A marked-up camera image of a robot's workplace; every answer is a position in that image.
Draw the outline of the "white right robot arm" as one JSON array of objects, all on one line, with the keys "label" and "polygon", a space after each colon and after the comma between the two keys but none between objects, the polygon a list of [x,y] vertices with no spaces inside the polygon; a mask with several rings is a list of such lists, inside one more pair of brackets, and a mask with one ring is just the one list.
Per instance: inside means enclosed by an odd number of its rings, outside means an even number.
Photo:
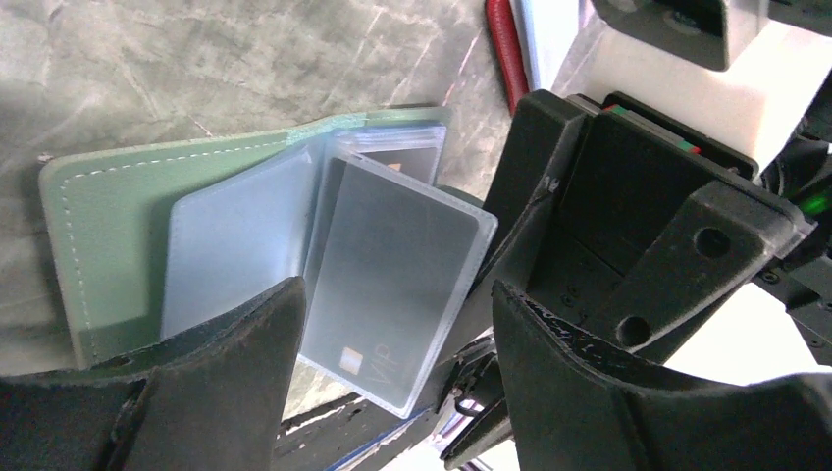
[{"label": "white right robot arm", "polygon": [[831,377],[738,387],[669,369],[742,286],[831,359],[831,5],[597,1],[553,90],[510,92],[484,202],[500,227],[463,314],[494,333],[442,399],[447,469],[827,470]]}]

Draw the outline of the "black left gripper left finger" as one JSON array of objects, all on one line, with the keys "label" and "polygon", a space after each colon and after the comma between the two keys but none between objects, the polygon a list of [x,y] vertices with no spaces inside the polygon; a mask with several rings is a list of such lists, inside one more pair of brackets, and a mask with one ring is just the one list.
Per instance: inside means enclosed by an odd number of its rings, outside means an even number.
[{"label": "black left gripper left finger", "polygon": [[1,380],[5,470],[267,470],[305,318],[286,279],[83,370]]}]

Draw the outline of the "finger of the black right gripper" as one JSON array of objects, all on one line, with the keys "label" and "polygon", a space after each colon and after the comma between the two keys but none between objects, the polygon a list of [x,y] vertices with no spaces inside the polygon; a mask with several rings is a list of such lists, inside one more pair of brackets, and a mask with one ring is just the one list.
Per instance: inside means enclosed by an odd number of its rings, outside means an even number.
[{"label": "finger of the black right gripper", "polygon": [[447,470],[467,465],[513,437],[495,341],[479,338],[455,356],[442,401],[469,422],[440,453]]}]

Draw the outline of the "black vip card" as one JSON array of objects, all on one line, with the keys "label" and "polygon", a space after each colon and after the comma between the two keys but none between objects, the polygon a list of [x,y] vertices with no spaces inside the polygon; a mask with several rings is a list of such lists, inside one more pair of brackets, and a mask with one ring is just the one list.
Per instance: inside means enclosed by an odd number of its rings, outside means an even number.
[{"label": "black vip card", "polygon": [[330,158],[304,272],[300,359],[409,416],[497,225],[482,208],[365,156]]}]

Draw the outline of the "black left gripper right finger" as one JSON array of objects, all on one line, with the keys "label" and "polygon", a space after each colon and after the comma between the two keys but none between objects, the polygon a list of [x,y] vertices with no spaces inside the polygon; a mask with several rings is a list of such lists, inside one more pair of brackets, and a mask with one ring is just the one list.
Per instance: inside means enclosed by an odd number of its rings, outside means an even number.
[{"label": "black left gripper right finger", "polygon": [[690,376],[493,287],[494,335],[524,470],[827,470],[831,377],[751,386]]}]

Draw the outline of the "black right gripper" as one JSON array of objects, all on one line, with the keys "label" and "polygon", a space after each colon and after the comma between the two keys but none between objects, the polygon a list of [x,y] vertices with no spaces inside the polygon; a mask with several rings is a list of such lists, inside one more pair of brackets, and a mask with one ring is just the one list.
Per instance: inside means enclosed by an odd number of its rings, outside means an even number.
[{"label": "black right gripper", "polygon": [[[558,207],[558,287],[584,330],[662,362],[739,287],[820,300],[824,273],[804,282],[819,219],[754,183],[756,164],[621,92],[591,116]],[[492,325],[492,286],[531,275],[579,146],[586,113],[547,90],[519,101],[483,209],[498,228],[429,378],[449,392],[456,354]]]}]

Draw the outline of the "green card holder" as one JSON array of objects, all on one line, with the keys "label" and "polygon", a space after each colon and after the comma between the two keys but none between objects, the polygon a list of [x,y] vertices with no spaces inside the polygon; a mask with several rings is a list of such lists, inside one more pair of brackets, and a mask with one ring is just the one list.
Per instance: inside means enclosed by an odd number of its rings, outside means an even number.
[{"label": "green card holder", "polygon": [[432,183],[449,113],[410,107],[60,157],[39,189],[80,367],[301,274],[332,142]]}]

